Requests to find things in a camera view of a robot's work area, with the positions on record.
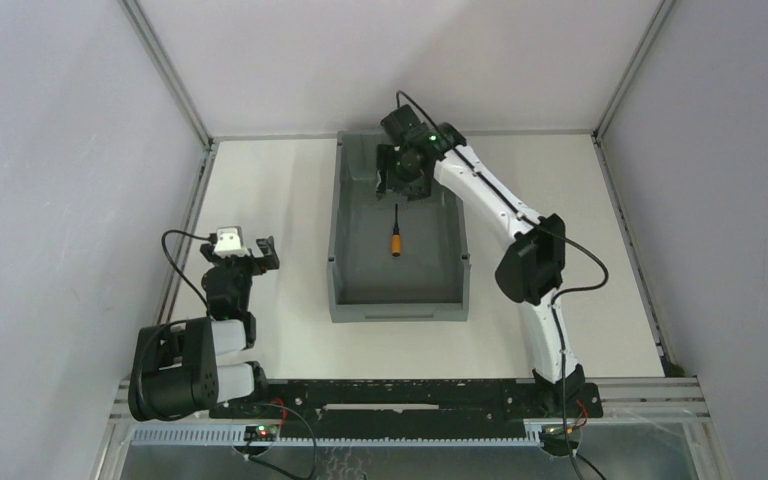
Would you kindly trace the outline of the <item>orange handled screwdriver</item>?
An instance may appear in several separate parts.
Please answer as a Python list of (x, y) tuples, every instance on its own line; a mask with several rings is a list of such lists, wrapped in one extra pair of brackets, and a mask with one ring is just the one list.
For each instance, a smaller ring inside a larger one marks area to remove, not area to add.
[(400, 235), (399, 225), (399, 205), (394, 205), (394, 221), (390, 242), (391, 255), (393, 257), (400, 257), (402, 255), (402, 240)]

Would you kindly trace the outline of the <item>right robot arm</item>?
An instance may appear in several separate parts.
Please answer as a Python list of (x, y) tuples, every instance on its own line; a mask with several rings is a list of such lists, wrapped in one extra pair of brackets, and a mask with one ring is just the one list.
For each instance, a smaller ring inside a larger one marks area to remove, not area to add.
[(503, 255), (494, 279), (527, 312), (526, 342), (540, 407), (552, 417), (566, 415), (585, 377), (570, 349), (558, 302), (566, 263), (564, 221), (556, 214), (542, 216), (522, 202), (451, 125), (387, 120), (381, 126), (391, 144), (377, 161), (380, 192), (414, 199), (438, 184), (496, 235)]

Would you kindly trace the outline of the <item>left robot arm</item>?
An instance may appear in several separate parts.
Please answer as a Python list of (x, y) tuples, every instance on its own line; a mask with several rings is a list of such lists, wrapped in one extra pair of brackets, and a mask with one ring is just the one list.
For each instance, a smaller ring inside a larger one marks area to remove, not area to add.
[(211, 265), (196, 291), (204, 316), (138, 333), (128, 390), (129, 410), (138, 421), (176, 421), (229, 400), (259, 402), (266, 396), (267, 378), (258, 362), (219, 360), (256, 342), (251, 288), (254, 277), (279, 269), (275, 241), (257, 239), (254, 253), (230, 228), (200, 242)]

